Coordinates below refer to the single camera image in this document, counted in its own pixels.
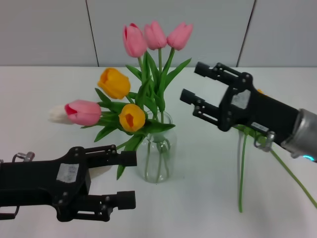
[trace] flower bouquet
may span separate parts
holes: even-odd
[[[163,132],[175,127],[171,120],[164,120],[165,100],[164,92],[178,73],[188,65],[191,59],[181,63],[170,71],[171,62],[175,50],[183,49],[193,31],[193,25],[184,22],[178,25],[168,37],[165,36],[161,26],[156,22],[145,25],[144,35],[136,24],[131,23],[123,28],[123,44],[129,56],[137,58],[140,69],[126,65],[126,67],[141,81],[138,92],[130,92],[129,78],[115,68],[107,68],[98,82],[103,92],[96,88],[100,102],[88,102],[77,100],[65,106],[55,107],[51,111],[51,120],[62,123],[75,123],[83,125],[82,128],[102,126],[97,134],[95,142],[109,135],[114,130],[120,130],[131,136],[129,140],[117,146],[125,151],[137,150],[142,141],[148,139],[148,149],[145,156],[145,167],[143,177],[148,180],[149,161],[151,157],[151,142],[156,144],[159,154],[156,166],[155,180],[162,181],[162,164],[165,167],[165,178],[169,178],[171,170],[168,163],[172,159],[173,146]],[[169,57],[163,67],[161,49],[166,45],[171,47]],[[158,67],[147,48],[158,50]],[[129,102],[117,102],[112,99],[122,100],[126,98]],[[125,167],[118,166],[117,179],[119,179]]]

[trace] blue led light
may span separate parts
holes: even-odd
[[[303,157],[305,157],[305,158],[307,158],[307,159],[309,159],[309,160],[311,160],[311,161],[315,161],[315,160],[314,160],[314,158],[313,158],[312,156],[309,156],[309,155],[304,155]]]

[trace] detached flower stem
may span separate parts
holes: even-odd
[[[306,196],[309,198],[309,200],[312,202],[312,204],[317,208],[317,203],[313,199],[313,197],[310,195],[310,193],[306,190],[304,185],[296,178],[296,176],[292,173],[292,171],[286,166],[286,164],[281,160],[281,158],[275,153],[275,151],[271,150],[271,154],[277,159],[277,161],[283,166],[283,168],[288,172],[288,174],[296,181],[296,183],[301,187],[301,189],[304,191]]]
[[[242,212],[242,187],[243,187],[244,154],[246,150],[246,142],[247,142],[247,135],[244,135],[243,147],[242,147],[241,172],[240,172],[239,212]]]
[[[161,48],[158,49],[158,61],[159,61],[158,63],[159,74],[161,74],[162,73],[162,49]]]

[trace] yellow tulip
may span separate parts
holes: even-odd
[[[127,104],[119,115],[120,124],[128,132],[136,132],[145,123],[145,113],[135,104]]]
[[[107,68],[102,73],[98,86],[113,99],[123,99],[131,88],[129,78],[115,68]]]

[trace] robotic arm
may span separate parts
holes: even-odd
[[[0,213],[0,220],[14,219],[20,206],[50,205],[57,219],[109,221],[114,207],[135,208],[135,192],[88,195],[89,168],[107,165],[136,166],[136,152],[117,153],[115,145],[84,149],[73,147],[63,157],[33,162],[34,153],[16,154],[11,163],[0,161],[0,207],[16,206],[15,213]]]
[[[210,68],[199,62],[195,73],[218,80],[228,88],[219,107],[184,89],[180,100],[194,104],[194,116],[216,125],[222,131],[228,131],[237,124],[251,127],[267,137],[264,147],[267,151],[275,142],[289,151],[293,158],[309,155],[317,162],[316,114],[305,109],[297,110],[258,92],[253,86],[252,75],[240,73],[221,63]]]

